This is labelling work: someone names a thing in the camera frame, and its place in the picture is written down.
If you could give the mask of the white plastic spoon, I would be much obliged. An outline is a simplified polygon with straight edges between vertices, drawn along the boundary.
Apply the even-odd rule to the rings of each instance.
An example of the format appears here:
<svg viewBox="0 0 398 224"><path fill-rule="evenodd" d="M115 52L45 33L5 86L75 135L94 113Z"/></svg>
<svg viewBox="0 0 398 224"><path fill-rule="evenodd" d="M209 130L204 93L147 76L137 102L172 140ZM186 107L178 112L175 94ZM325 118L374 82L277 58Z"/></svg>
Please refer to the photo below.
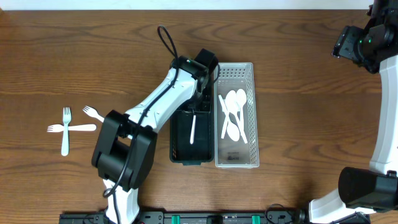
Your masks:
<svg viewBox="0 0 398 224"><path fill-rule="evenodd" d="M194 143L194 140L195 140L196 120L197 120L197 116L195 114L193 114L192 127L191 127L191 133L190 133L190 141L189 141L189 143L191 145Z"/></svg>
<svg viewBox="0 0 398 224"><path fill-rule="evenodd" d="M246 92L243 89L239 89L236 92L236 101L240 107L239 121L242 126L241 134L243 134L245 136L245 134L244 134L244 109L243 108L247 102L247 96L246 96Z"/></svg>
<svg viewBox="0 0 398 224"><path fill-rule="evenodd" d="M224 99L222 98L221 95L218 95L220 105L226 107L226 103L224 102ZM233 140L233 141L239 141L239 129L238 127L230 120L229 118L229 111L226 113L227 118L228 118L228 126L226 130L226 134Z"/></svg>
<svg viewBox="0 0 398 224"><path fill-rule="evenodd" d="M222 111L223 111L223 113L225 115L225 119L224 119L224 122L223 122L223 127L222 127L222 130L221 130L221 139L224 139L225 134L226 134L226 130L227 130L227 126L228 126L228 118L227 118L227 114L226 114L228 111L227 111L225 106L222 106L221 109L222 109Z"/></svg>
<svg viewBox="0 0 398 224"><path fill-rule="evenodd" d="M244 126L242 124L241 118L238 117L239 105L237 99L238 98L236 92L234 90L231 90L226 95L225 103L229 113L231 113L235 117L240 136L242 137L244 143L247 144L248 140L244 133Z"/></svg>

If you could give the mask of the white plastic fork diagonal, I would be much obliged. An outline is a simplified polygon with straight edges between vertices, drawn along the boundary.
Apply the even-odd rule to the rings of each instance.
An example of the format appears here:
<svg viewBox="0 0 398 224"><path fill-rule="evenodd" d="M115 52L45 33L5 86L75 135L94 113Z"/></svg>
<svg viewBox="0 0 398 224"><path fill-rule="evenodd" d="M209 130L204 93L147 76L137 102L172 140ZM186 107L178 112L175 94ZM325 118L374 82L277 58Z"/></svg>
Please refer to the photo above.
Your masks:
<svg viewBox="0 0 398 224"><path fill-rule="evenodd" d="M92 117L92 118L96 118L96 119L98 119L99 121L101 121L102 123L104 122L104 118L103 118L101 115L99 115L99 113L97 112L96 109L94 109L94 108L92 108L92 107L90 107L90 106L85 106L85 107L83 108L83 111L84 111L88 116L90 116L90 117Z"/></svg>

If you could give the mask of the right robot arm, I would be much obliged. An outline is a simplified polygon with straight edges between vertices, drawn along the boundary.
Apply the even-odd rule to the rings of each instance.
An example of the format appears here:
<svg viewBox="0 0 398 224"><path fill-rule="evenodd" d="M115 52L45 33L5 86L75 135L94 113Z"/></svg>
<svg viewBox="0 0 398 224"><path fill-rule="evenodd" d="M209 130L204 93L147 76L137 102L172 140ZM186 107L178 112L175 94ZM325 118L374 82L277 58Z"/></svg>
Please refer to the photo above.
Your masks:
<svg viewBox="0 0 398 224"><path fill-rule="evenodd" d="M374 213L397 210L397 1L374 1L367 15L365 27L344 27L331 54L381 80L381 109L369 167L345 167L337 188L310 201L296 223L370 223Z"/></svg>

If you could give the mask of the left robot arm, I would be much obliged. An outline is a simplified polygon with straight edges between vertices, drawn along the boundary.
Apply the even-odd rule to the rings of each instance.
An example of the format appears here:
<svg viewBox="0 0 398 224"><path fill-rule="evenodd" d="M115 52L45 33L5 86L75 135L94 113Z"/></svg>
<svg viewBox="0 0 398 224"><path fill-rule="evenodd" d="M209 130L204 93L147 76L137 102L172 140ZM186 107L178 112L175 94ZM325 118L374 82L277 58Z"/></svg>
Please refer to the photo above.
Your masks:
<svg viewBox="0 0 398 224"><path fill-rule="evenodd" d="M105 216L111 223L134 223L138 189L154 163L159 131L170 122L170 160L200 165L213 160L213 52L172 61L163 82L140 104L104 118L91 164L106 186Z"/></svg>

